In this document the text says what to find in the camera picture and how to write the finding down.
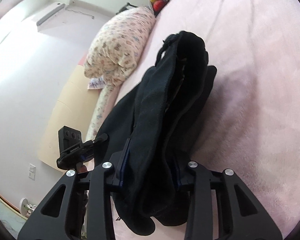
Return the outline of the left hand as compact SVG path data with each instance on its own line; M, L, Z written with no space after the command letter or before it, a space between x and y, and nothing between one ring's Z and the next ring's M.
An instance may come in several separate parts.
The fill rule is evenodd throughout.
M76 170L77 170L77 173L84 173L84 172L88 171L87 167L82 163L79 163L76 165Z

